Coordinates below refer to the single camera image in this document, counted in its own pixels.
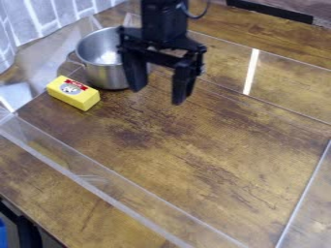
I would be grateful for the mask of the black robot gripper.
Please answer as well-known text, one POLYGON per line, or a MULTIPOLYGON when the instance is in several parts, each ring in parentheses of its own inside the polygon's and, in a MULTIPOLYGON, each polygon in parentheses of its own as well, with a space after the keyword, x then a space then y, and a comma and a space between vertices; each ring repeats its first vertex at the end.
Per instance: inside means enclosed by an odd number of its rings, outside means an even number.
POLYGON ((174 69, 172 104, 180 105, 192 93, 196 76, 202 71, 205 45, 186 36, 188 19, 200 19, 206 11, 193 15, 188 0, 141 0, 141 26, 125 27, 129 40, 121 60, 129 88, 138 92, 146 86, 146 64, 174 69))

